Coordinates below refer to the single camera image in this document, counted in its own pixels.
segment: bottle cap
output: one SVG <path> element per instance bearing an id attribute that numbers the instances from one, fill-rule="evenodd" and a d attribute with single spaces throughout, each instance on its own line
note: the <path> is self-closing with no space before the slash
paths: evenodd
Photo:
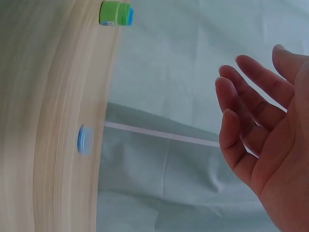
<path id="1" fill-rule="evenodd" d="M 77 149 L 82 156 L 90 156 L 93 146 L 93 130 L 82 126 L 78 133 Z"/>

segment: fingernail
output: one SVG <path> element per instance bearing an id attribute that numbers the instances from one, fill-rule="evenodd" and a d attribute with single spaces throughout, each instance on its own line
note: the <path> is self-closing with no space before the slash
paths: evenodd
<path id="1" fill-rule="evenodd" d="M 214 81 L 215 84 L 217 84 L 217 81 L 220 79 L 221 77 L 217 77 L 217 79 Z"/>
<path id="2" fill-rule="evenodd" d="M 220 67 L 219 67 L 219 69 L 218 69 L 218 72 L 220 72 L 220 69 L 223 67 L 223 65 L 221 65 Z"/>
<path id="3" fill-rule="evenodd" d="M 280 50 L 286 50 L 282 44 L 277 44 L 275 47 Z"/>

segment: wooden surface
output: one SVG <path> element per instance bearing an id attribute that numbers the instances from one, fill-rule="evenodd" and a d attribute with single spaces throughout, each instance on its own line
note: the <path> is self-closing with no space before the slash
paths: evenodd
<path id="1" fill-rule="evenodd" d="M 95 232 L 98 169 L 120 28 L 100 0 L 0 2 L 0 231 Z M 92 155 L 77 151 L 95 129 Z"/>

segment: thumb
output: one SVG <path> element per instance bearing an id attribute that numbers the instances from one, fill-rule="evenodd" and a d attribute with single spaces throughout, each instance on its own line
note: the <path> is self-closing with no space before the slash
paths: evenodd
<path id="1" fill-rule="evenodd" d="M 272 60 L 278 73 L 294 84 L 299 68 L 309 61 L 309 56 L 294 54 L 279 44 L 273 49 Z"/>
<path id="2" fill-rule="evenodd" d="M 298 70 L 295 79 L 295 106 L 303 132 L 309 138 L 309 61 Z"/>

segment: white stripe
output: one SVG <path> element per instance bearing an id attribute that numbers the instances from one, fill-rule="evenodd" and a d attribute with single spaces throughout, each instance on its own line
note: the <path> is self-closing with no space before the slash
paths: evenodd
<path id="1" fill-rule="evenodd" d="M 118 10 L 119 10 L 120 2 L 117 5 L 117 10 L 116 10 L 116 18 L 115 18 L 115 26 L 118 25 Z"/>
<path id="2" fill-rule="evenodd" d="M 155 131 L 155 130 L 147 130 L 147 129 L 143 129 L 139 127 L 132 127 L 132 126 L 123 125 L 119 123 L 105 122 L 105 127 L 119 129 L 122 131 L 131 131 L 131 132 L 140 133 L 140 134 L 147 134 L 147 135 L 166 138 L 166 139 L 178 140 L 178 141 L 183 141 L 183 142 L 192 143 L 192 144 L 220 147 L 219 143 L 214 142 L 214 141 L 196 139 L 196 138 L 191 138 L 187 136 L 170 134 L 170 133 L 165 133 L 165 132 L 160 132 L 160 131 Z"/>

